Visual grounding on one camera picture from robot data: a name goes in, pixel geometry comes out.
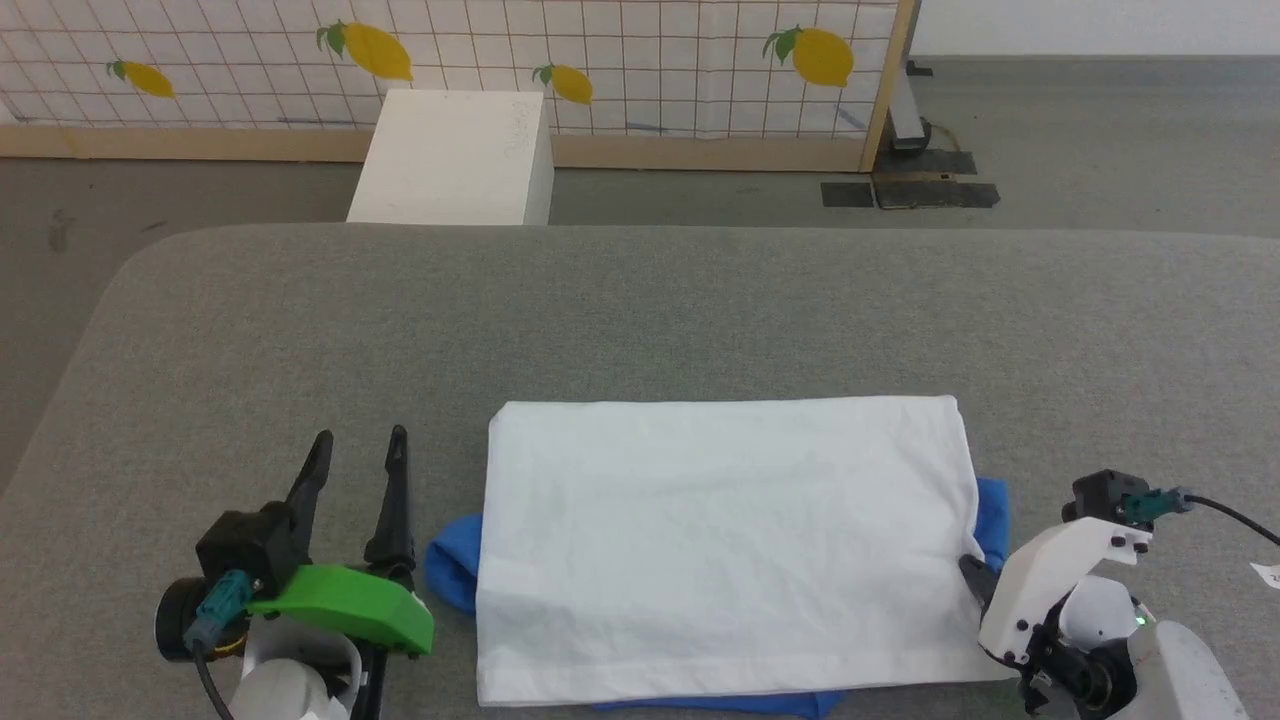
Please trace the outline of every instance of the white cloth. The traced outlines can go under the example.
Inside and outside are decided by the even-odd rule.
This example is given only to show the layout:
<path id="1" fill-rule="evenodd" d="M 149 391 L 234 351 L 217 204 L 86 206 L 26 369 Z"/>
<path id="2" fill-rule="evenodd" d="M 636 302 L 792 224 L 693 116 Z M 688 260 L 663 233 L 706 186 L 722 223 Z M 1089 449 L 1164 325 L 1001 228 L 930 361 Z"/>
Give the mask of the white cloth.
<path id="1" fill-rule="evenodd" d="M 507 404 L 480 705 L 1007 678 L 956 566 L 977 510 L 952 397 Z"/>

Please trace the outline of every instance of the white wall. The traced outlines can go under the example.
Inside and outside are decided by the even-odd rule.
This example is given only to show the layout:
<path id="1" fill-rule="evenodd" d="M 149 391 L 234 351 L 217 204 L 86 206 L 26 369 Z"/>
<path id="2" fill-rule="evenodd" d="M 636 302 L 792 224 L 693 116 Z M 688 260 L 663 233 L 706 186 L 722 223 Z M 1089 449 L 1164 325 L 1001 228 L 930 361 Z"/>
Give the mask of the white wall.
<path id="1" fill-rule="evenodd" d="M 1280 55 L 1280 0 L 920 0 L 913 55 Z"/>

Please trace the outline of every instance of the grid pattern wall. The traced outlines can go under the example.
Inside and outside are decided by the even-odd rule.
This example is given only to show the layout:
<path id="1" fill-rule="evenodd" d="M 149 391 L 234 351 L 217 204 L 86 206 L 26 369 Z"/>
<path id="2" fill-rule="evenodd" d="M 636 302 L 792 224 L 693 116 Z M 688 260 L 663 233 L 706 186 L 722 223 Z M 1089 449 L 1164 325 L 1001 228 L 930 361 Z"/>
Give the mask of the grid pattern wall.
<path id="1" fill-rule="evenodd" d="M 0 0 L 31 124 L 372 128 L 392 87 L 532 90 L 552 131 L 863 137 L 893 0 Z"/>

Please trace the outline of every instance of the black cable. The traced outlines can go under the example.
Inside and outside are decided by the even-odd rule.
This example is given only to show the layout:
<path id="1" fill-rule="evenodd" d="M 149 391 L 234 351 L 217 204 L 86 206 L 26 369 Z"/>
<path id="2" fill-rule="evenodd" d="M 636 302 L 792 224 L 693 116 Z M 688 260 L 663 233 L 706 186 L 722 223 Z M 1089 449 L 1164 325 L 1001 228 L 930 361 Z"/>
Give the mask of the black cable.
<path id="1" fill-rule="evenodd" d="M 1228 506 L 1222 505 L 1221 502 L 1217 502 L 1216 500 L 1210 500 L 1207 497 L 1201 497 L 1198 495 L 1184 495 L 1183 500 L 1185 500 L 1187 502 L 1194 502 L 1197 505 L 1203 505 L 1204 507 L 1212 507 L 1213 510 L 1217 510 L 1219 512 L 1221 512 L 1224 515 L 1228 515 L 1230 518 L 1234 518 L 1235 520 L 1239 520 L 1240 524 L 1243 524 L 1244 527 L 1249 528 L 1251 530 L 1258 533 L 1260 536 L 1267 538 L 1268 541 L 1271 541 L 1271 542 L 1274 542 L 1276 544 L 1280 544 L 1280 536 L 1272 533 L 1271 530 L 1263 528 L 1262 525 L 1260 525 L 1256 521 L 1251 520 L 1249 518 L 1244 516 L 1244 514 L 1240 512 L 1239 510 L 1234 510 L 1231 507 L 1228 507 Z"/>
<path id="2" fill-rule="evenodd" d="M 218 716 L 221 720 L 236 720 L 232 716 L 230 708 L 223 702 L 223 696 L 218 692 L 218 685 L 214 684 L 214 676 L 209 674 L 209 661 L 205 660 L 205 643 L 200 641 L 191 643 L 191 656 L 196 660 L 196 673 L 200 674 L 200 684 L 205 685 L 205 694 L 209 696 L 209 702 L 214 703 Z"/>

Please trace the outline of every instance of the gray floor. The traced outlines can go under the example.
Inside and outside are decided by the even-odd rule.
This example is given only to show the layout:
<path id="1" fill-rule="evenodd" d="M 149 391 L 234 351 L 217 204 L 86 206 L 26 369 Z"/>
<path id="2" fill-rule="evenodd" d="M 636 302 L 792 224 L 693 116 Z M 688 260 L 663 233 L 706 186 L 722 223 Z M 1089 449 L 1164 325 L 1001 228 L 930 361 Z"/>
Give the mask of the gray floor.
<path id="1" fill-rule="evenodd" d="M 992 210 L 822 208 L 838 176 L 561 170 L 563 224 L 1162 229 L 1280 237 L 1280 61 L 934 63 L 922 111 Z M 950 146 L 940 133 L 936 145 Z M 0 160 L 0 491 L 102 290 L 187 229 L 342 220 L 355 165 Z M 851 233 L 850 240 L 856 240 Z"/>

